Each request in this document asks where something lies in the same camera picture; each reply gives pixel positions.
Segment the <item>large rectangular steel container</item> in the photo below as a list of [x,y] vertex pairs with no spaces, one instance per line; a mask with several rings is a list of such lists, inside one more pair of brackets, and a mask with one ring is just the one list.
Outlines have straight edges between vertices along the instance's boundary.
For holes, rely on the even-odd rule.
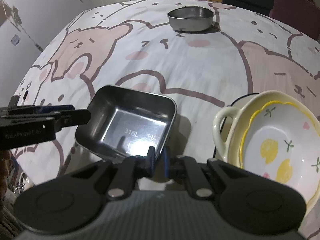
[[112,85],[99,89],[87,109],[91,119],[77,127],[76,143],[115,163],[144,157],[150,147],[158,159],[177,115],[170,97]]

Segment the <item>maroon chair cushion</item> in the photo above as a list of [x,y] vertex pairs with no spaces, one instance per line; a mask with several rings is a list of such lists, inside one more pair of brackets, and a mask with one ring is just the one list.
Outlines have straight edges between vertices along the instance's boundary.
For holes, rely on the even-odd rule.
[[274,0],[269,17],[318,40],[319,8],[307,0]]

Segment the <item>white ginkgo leaf plate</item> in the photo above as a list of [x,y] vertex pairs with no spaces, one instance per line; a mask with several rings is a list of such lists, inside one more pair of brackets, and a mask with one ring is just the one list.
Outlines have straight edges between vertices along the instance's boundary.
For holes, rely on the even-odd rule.
[[[258,95],[259,93],[251,93],[251,94],[247,94],[247,95],[243,95],[239,98],[237,98],[235,101],[233,101],[230,106],[232,107],[236,107],[236,108],[242,108],[244,107],[244,105],[246,103],[248,103],[252,98],[254,98],[256,95]],[[220,124],[220,135],[221,135],[221,139],[223,141],[225,141],[228,137],[228,134],[230,132],[231,126],[233,123],[233,119],[228,116],[226,118],[223,119],[223,121]],[[227,159],[224,159],[222,154],[218,151],[218,149],[215,147],[214,153],[213,153],[213,157],[216,159],[221,159],[225,162],[227,162]]]

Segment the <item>yellow rim floral bowl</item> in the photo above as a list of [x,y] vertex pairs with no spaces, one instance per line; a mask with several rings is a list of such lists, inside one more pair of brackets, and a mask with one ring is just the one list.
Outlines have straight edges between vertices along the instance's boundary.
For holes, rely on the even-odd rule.
[[302,105],[269,101],[250,117],[241,168],[298,191],[308,211],[319,198],[319,122]]

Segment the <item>wall power socket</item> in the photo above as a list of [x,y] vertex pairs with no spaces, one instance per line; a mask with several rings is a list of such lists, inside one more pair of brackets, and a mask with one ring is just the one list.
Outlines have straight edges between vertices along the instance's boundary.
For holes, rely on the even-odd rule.
[[12,39],[10,40],[10,42],[14,45],[14,46],[17,46],[20,42],[21,38],[18,36],[18,35],[14,35],[12,37]]

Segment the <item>round steel bowl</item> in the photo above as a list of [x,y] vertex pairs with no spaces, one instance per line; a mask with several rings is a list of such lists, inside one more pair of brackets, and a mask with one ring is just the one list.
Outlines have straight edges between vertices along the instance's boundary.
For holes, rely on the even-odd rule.
[[213,23],[214,12],[199,6],[186,6],[167,13],[169,25],[174,31],[193,33],[209,29]]

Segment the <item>bear pattern tablecloth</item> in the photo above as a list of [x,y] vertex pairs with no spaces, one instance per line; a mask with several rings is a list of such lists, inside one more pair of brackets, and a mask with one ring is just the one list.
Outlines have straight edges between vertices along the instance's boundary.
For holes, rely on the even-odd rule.
[[[214,116],[241,96],[278,90],[319,118],[319,43],[255,12],[193,2],[215,14],[206,33],[180,34],[170,27],[167,13],[192,5],[187,0],[141,0],[81,12],[31,65],[14,94],[18,105],[26,90],[26,105],[78,109],[106,85],[166,95],[177,105],[171,154],[201,163],[214,153]],[[14,149],[36,185],[97,161],[77,145],[75,131],[64,128],[53,142]],[[140,189],[150,191],[106,206],[78,232],[41,236],[25,230],[16,239],[266,239],[240,237],[210,203],[174,192],[174,181],[155,182],[162,180],[159,170],[154,181],[139,181]]]

